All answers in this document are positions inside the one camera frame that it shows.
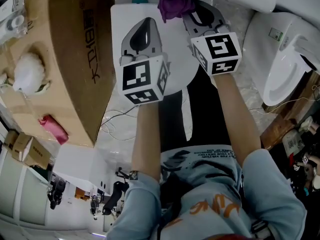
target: printed graphic on shirt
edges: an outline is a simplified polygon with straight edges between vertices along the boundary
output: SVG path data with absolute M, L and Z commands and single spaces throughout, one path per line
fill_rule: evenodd
M 224 194 L 216 194 L 213 197 L 212 205 L 208 203 L 208 201 L 200 201 L 193 205 L 190 210 L 190 215 L 197 215 L 198 213 L 212 213 L 215 212 L 216 214 L 228 219 L 232 212 L 235 212 L 237 215 L 239 214 L 240 206 L 234 203 L 229 197 L 225 196 Z M 169 228 L 173 225 L 176 225 L 183 221 L 183 218 L 176 218 L 175 220 L 171 221 L 164 227 Z
M 227 166 L 215 162 L 215 158 L 235 159 L 236 156 L 230 149 L 205 149 L 204 151 L 193 153 L 183 149 L 179 152 L 176 152 L 173 156 L 169 157 L 163 162 L 163 165 L 161 166 L 162 180 L 166 181 L 171 173 L 178 172 L 182 169 L 187 169 L 187 167 L 183 167 L 182 164 L 185 164 L 184 162 L 186 159 L 188 159 L 190 161 L 188 168 L 192 170 L 202 165 L 209 165 L 221 171 L 219 175 L 216 173 L 214 175 L 207 174 L 205 175 L 206 178 L 227 176 L 233 181 L 236 181 L 233 171 Z

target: purple cloth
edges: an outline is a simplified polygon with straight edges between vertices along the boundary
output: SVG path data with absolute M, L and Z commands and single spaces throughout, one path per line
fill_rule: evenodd
M 159 0 L 158 9 L 161 12 L 164 23 L 175 17 L 181 18 L 182 14 L 196 10 L 193 0 Z

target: green label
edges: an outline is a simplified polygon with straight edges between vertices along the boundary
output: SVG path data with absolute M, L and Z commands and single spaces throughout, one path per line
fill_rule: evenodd
M 279 31 L 273 27 L 271 28 L 271 30 L 269 32 L 269 37 L 277 40 L 278 42 L 281 40 L 283 35 L 284 35 L 284 33 L 282 33 L 281 31 Z

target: black pants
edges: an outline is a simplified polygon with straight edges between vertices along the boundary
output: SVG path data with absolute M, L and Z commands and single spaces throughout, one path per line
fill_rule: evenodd
M 182 91 L 165 96 L 159 103 L 161 152 L 199 145 L 230 145 L 218 91 L 201 66 L 187 90 L 192 137 L 187 141 L 182 116 Z

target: light blue shirt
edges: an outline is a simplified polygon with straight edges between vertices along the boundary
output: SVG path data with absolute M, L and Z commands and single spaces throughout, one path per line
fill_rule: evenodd
M 161 160 L 162 169 L 174 171 L 194 187 L 181 198 L 179 216 L 162 229 L 161 240 L 204 240 L 223 234 L 251 238 L 254 220 L 267 222 L 275 239 L 301 238 L 306 209 L 267 150 L 251 153 L 242 170 L 228 145 L 170 150 L 161 154 Z M 242 208 L 238 193 L 241 173 L 249 212 Z M 139 173 L 137 180 L 130 181 L 123 211 L 107 239 L 157 239 L 160 218 L 160 185 Z

